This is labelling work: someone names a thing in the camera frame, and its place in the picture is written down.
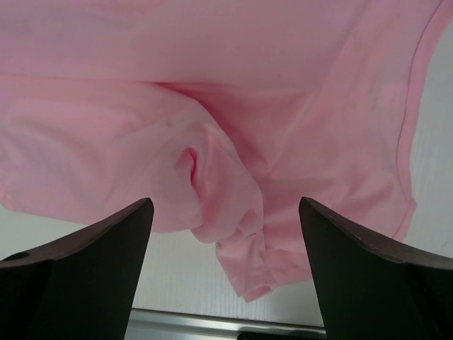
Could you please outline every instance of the folded fabric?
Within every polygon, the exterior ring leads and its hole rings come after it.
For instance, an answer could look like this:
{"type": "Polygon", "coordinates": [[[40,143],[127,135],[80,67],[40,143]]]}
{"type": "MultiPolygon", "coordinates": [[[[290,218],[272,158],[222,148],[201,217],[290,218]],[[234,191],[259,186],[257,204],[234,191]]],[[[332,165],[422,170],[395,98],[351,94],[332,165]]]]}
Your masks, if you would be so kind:
{"type": "Polygon", "coordinates": [[[217,242],[247,301],[310,277],[302,196],[405,236],[453,0],[0,4],[7,208],[92,223],[151,197],[153,230],[217,242]]]}

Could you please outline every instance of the pink cloth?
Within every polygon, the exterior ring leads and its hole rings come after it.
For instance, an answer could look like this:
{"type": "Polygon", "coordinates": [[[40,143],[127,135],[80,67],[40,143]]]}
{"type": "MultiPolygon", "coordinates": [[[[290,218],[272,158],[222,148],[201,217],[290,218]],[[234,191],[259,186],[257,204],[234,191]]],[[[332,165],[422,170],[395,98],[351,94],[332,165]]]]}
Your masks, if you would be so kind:
{"type": "Polygon", "coordinates": [[[453,0],[0,0],[0,201],[216,242],[254,300],[310,277],[302,196],[396,239],[453,0]]]}

